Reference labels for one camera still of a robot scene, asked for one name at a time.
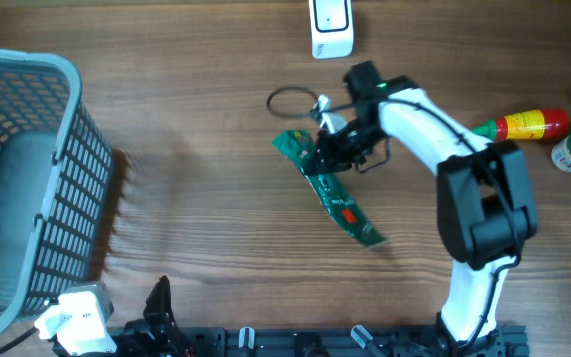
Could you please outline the green 3M gloves packet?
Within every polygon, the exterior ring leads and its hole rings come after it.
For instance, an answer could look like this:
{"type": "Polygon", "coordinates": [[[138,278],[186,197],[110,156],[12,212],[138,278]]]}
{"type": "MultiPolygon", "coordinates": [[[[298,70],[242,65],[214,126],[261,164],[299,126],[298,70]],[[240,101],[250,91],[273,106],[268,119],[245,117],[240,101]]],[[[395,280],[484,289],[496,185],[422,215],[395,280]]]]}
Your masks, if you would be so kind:
{"type": "Polygon", "coordinates": [[[315,152],[314,142],[308,131],[283,131],[273,139],[272,145],[298,168],[331,220],[343,232],[368,249],[387,242],[335,174],[309,175],[304,172],[304,166],[311,161],[315,152]]]}

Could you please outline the red yellow sauce bottle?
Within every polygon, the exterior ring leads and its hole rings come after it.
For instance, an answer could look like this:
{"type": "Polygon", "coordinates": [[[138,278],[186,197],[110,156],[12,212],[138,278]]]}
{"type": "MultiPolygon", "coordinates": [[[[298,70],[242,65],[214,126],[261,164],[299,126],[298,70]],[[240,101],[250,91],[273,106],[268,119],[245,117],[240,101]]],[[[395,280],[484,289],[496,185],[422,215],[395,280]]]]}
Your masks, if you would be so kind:
{"type": "Polygon", "coordinates": [[[564,137],[569,130],[569,118],[559,108],[536,109],[489,120],[473,133],[492,141],[546,140],[564,137]]]}

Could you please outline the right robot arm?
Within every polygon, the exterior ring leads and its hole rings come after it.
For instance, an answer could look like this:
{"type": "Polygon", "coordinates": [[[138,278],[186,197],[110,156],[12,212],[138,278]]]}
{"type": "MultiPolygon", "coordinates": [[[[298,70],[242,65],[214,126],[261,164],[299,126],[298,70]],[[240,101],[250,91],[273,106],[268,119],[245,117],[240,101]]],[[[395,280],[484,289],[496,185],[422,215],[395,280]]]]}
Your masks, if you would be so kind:
{"type": "Polygon", "coordinates": [[[374,65],[352,66],[343,77],[356,117],[318,97],[309,112],[320,127],[310,174],[346,171],[394,138],[435,175],[437,227],[453,259],[449,295],[438,315],[450,355],[488,347],[505,276],[538,230],[522,150],[473,133],[438,108],[415,81],[383,80],[374,65]]]}

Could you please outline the white barcode scanner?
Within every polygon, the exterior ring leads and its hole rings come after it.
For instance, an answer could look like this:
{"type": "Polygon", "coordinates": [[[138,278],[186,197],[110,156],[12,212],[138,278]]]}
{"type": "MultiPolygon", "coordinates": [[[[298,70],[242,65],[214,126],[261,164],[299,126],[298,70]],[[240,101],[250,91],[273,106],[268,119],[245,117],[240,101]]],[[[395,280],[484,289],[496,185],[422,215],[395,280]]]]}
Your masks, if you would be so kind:
{"type": "Polygon", "coordinates": [[[312,55],[318,60],[347,57],[354,47],[351,0],[309,0],[312,55]]]}

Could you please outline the grey plastic mesh basket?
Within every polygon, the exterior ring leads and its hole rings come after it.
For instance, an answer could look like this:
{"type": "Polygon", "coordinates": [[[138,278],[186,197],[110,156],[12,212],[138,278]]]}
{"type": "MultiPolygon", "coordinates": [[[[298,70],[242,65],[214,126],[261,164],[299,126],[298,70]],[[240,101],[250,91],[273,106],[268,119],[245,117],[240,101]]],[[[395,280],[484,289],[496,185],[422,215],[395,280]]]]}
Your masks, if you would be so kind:
{"type": "Polygon", "coordinates": [[[0,334],[86,280],[111,149],[61,56],[0,49],[0,334]]]}

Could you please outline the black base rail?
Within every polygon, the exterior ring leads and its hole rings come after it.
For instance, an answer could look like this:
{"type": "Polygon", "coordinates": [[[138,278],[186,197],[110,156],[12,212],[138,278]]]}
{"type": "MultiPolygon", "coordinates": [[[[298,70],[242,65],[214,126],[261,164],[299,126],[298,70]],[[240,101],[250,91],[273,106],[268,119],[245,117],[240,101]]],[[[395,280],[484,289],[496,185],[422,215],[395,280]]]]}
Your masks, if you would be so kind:
{"type": "MultiPolygon", "coordinates": [[[[124,328],[109,330],[111,337],[124,328]]],[[[369,328],[367,342],[347,329],[255,329],[189,327],[191,356],[457,356],[459,351],[433,325],[369,328]]]]}

